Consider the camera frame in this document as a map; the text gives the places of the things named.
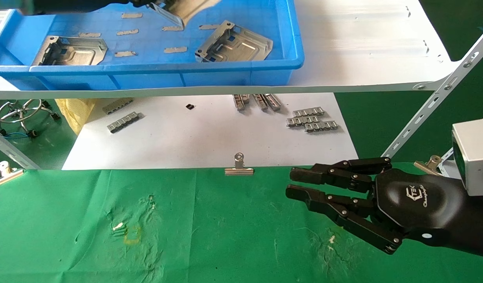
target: white shelf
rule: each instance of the white shelf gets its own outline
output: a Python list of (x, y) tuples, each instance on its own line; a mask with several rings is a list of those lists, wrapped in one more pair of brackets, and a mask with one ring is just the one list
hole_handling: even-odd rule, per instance
[[(295, 5), (306, 61), (288, 86), (0, 91), (0, 99), (400, 91), (440, 81), (457, 66), (418, 0), (295, 0)], [(427, 84), (425, 90), (438, 86)]]

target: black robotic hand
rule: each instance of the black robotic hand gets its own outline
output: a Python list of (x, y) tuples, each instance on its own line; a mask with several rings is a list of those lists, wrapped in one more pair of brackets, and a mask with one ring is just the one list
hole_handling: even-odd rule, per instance
[(408, 174), (389, 158), (292, 168), (290, 179), (367, 193), (351, 198), (292, 184), (285, 192), (387, 254), (412, 239), (483, 256), (483, 197), (467, 195), (461, 180)]

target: green cloth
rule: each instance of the green cloth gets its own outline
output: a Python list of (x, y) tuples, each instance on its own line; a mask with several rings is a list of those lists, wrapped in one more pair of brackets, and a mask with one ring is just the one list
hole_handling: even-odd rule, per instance
[(309, 212), (289, 169), (28, 171), (0, 186), (0, 283), (483, 282), (483, 257), (388, 256)]

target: logo on robotic hand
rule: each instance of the logo on robotic hand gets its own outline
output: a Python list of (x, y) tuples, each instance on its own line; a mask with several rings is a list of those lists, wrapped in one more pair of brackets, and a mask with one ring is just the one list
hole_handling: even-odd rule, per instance
[(417, 201), (418, 199), (422, 199), (424, 197), (423, 201), (423, 206), (426, 208), (428, 205), (427, 202), (427, 194), (426, 194), (426, 189), (423, 187), (423, 185), (419, 185), (419, 188), (416, 188), (416, 186), (409, 186), (405, 188), (405, 192), (407, 196), (412, 199), (413, 201)]

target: blue bin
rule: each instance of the blue bin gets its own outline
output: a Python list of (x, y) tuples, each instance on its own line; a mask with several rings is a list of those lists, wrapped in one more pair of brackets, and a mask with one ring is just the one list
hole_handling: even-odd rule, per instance
[[(121, 18), (122, 13), (143, 13)], [(197, 62), (194, 52), (213, 30), (200, 25), (234, 22), (273, 40), (264, 61)], [(85, 14), (24, 17), (12, 11), (0, 33), (0, 76), (21, 90), (120, 90), (178, 86), (283, 86), (304, 63), (293, 0), (223, 0), (197, 14), (184, 31), (151, 9), (112, 4)], [(137, 34), (117, 36), (119, 31)], [(48, 35), (77, 37), (101, 33), (108, 46), (97, 66), (30, 66)], [(165, 48), (187, 46), (184, 53)], [(134, 51), (137, 56), (114, 57)]]

